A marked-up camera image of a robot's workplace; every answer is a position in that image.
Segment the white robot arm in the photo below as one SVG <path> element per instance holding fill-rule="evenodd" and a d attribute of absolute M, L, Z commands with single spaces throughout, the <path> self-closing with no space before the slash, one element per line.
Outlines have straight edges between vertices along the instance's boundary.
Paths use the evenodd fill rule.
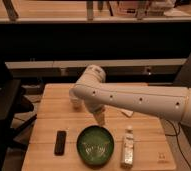
<path fill-rule="evenodd" d="M 191 88 L 113 85 L 105 78 L 100 66 L 89 65 L 72 87 L 90 113 L 100 114 L 109 105 L 191 127 Z"/>

